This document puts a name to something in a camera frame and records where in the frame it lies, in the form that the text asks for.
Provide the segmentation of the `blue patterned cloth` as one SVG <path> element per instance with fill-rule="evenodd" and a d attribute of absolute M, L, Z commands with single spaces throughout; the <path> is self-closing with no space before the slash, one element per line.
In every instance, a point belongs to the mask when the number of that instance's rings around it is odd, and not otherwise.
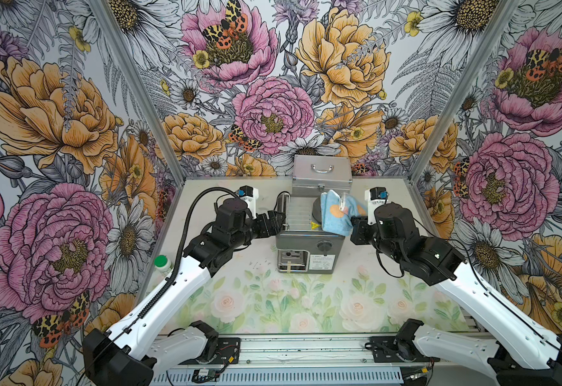
<path fill-rule="evenodd" d="M 320 195 L 321 227 L 326 233 L 350 236 L 353 232 L 351 218 L 367 216 L 363 206 L 347 192 L 341 196 L 333 190 Z"/>

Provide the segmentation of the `grey coffee machine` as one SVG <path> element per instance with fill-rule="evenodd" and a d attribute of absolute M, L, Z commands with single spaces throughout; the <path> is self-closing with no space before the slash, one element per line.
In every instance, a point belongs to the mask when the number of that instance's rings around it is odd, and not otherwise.
<path fill-rule="evenodd" d="M 277 198 L 275 208 L 286 214 L 288 225 L 275 238 L 278 271 L 333 273 L 345 238 L 322 230 L 318 221 L 319 199 L 283 192 Z"/>

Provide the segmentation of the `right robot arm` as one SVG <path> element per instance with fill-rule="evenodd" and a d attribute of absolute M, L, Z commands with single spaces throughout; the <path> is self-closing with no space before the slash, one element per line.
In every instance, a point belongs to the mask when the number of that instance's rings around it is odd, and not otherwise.
<path fill-rule="evenodd" d="M 402 361 L 434 358 L 462 365 L 499 385 L 562 385 L 562 334 L 555 334 L 512 305 L 445 239 L 421 235 L 410 210 L 381 204 L 351 218 L 351 241 L 371 245 L 410 275 L 457 302 L 491 339 L 441 331 L 409 318 L 393 339 L 374 352 Z"/>

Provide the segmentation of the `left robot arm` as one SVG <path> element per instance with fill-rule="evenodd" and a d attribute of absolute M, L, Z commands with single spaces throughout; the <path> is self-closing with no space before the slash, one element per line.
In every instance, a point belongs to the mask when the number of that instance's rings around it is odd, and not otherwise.
<path fill-rule="evenodd" d="M 159 334 L 236 250 L 281 233 L 285 214 L 255 214 L 255 203 L 250 198 L 227 199 L 214 221 L 191 242 L 180 244 L 172 272 L 134 310 L 107 331 L 93 329 L 85 337 L 83 378 L 96 385 L 149 385 L 154 376 L 178 364 L 214 360 L 218 333 L 207 323 L 193 322 L 164 339 Z"/>

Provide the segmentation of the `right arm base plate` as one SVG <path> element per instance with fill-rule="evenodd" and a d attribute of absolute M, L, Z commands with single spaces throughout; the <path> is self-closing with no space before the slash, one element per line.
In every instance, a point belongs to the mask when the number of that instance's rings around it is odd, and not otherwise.
<path fill-rule="evenodd" d="M 410 341 L 393 336 L 372 336 L 364 344 L 375 363 L 437 363 L 439 359 L 423 355 Z"/>

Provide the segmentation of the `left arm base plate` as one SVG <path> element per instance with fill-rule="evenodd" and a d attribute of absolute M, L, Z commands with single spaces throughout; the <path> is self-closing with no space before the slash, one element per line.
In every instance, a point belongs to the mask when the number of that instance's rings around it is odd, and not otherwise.
<path fill-rule="evenodd" d="M 238 337 L 221 337 L 217 341 L 217 347 L 213 351 L 213 356 L 208 361 L 203 361 L 202 358 L 195 358 L 185 360 L 177 365 L 224 365 L 229 363 L 231 365 L 239 362 L 240 348 L 242 340 Z"/>

